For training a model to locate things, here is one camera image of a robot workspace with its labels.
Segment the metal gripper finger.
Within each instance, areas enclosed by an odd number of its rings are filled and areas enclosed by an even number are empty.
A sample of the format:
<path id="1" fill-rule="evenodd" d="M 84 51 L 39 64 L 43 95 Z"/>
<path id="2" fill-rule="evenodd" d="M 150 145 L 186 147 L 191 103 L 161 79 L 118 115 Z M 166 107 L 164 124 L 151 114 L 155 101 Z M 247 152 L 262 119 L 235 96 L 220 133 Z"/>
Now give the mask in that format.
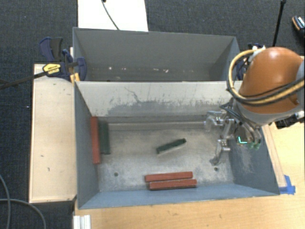
<path id="1" fill-rule="evenodd" d="M 229 157 L 231 148 L 229 147 L 226 140 L 219 139 L 215 149 L 214 157 L 210 160 L 212 165 L 219 165 L 225 163 Z"/>
<path id="2" fill-rule="evenodd" d="M 203 122 L 204 129 L 206 131 L 211 131 L 213 128 L 222 128 L 225 125 L 225 118 L 227 113 L 225 111 L 208 111 L 206 118 Z"/>

